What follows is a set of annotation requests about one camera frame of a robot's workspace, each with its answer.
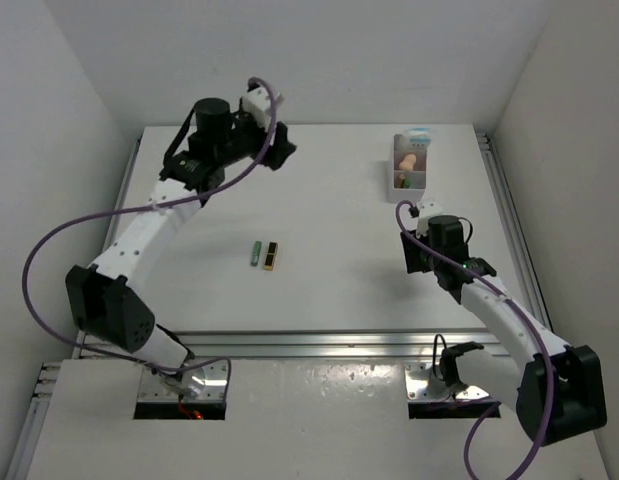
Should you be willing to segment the green lip balm tube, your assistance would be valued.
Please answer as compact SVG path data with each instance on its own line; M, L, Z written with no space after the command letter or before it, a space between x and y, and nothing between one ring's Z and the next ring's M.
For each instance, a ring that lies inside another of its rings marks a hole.
M252 247L250 265L256 267L259 264L260 255L262 251L262 242L255 241Z

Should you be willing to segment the white compartment organizer box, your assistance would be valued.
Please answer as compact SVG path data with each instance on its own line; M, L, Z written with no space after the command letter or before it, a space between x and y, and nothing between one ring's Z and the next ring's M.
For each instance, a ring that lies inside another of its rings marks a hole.
M397 150L394 146L395 134L392 139L391 153L387 163L387 200L391 204L397 204L403 200L416 203L420 201L425 193L427 184L427 150ZM404 172L397 169L399 162L406 154L413 153L417 156L416 169L410 172ZM397 187L397 177L399 174L405 174L411 181L409 189L400 189Z

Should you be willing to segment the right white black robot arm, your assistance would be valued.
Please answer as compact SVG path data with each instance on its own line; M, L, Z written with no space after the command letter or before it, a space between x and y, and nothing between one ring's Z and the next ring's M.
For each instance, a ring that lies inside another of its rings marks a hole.
M542 445L604 427L602 368L593 349L572 346L526 311L486 260L470 256L458 217L434 215L419 224L423 232L400 232L407 271L433 273L514 362L498 365L483 345L461 343L440 354L441 382L450 390L471 385L488 392L514 410L526 435Z

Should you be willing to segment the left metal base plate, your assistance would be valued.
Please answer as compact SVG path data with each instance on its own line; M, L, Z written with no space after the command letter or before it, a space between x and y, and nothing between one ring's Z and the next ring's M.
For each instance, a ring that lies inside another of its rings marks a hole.
M137 399L144 403L185 402L216 403L224 399L230 366L217 359L180 377L165 376L145 369L140 377Z

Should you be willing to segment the beige makeup sponge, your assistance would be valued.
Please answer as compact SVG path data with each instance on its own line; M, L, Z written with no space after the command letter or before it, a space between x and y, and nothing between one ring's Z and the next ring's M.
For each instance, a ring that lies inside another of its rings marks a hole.
M416 169L417 156L413 153L406 154L399 162L397 169L404 172L414 171Z

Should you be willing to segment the aluminium front rail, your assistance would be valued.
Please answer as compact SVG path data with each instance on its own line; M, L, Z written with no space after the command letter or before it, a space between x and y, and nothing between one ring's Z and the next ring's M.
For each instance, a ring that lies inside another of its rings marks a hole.
M354 333L194 333L180 340L199 357L232 358L418 358L432 353L429 331Z

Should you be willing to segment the clear cotton pad pouch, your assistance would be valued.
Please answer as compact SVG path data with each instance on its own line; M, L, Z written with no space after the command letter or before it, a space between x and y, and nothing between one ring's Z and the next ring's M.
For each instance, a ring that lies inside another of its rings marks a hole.
M427 150L431 142L428 128L412 127L396 135L394 146L397 150Z

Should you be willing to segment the black gold lipstick case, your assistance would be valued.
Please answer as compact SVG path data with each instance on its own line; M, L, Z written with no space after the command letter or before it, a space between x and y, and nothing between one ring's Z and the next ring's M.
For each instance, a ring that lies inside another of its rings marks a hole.
M272 271L274 269L275 261L277 258L277 253L278 253L278 243L270 242L268 244L268 247L265 253L264 262L263 262L264 270Z

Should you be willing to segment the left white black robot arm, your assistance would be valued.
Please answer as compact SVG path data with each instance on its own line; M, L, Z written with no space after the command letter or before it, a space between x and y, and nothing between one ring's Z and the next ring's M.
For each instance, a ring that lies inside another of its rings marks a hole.
M228 166L251 158L279 169L296 147L276 118L283 98L257 87L240 99L197 101L164 154L145 209L87 267L74 266L65 285L79 330L166 372L179 374L192 352L159 325L139 292L178 231L225 185Z

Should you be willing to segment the metal base plate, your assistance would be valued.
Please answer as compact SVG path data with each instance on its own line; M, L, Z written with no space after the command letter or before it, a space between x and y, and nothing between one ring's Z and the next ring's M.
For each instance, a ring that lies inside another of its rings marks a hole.
M410 403L438 404L443 402L486 401L490 396L474 386L447 387L433 374L431 362L409 362L404 365L407 400Z
M144 403L185 402L216 403L224 399L230 366L217 359L180 377L165 376L145 369L140 377L137 399Z

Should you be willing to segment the rose gold lipstick tube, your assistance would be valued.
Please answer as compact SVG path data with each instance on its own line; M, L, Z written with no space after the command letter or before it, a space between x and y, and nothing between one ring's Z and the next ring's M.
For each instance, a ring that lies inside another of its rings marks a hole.
M406 178L408 178L408 177L407 177L405 174L399 174L399 175L398 175L398 177L397 177L397 180L398 180L398 182L397 182L397 187L398 187L398 188L400 188L400 189L404 189L404 188L402 187L402 184L403 184L403 181L404 181Z

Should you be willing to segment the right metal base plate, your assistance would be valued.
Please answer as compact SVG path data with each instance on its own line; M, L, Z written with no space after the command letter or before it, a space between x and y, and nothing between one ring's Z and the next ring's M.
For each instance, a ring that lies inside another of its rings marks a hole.
M443 402L486 401L490 396L474 386L447 387L433 374L431 362L409 362L404 365L407 400L410 403L438 404Z

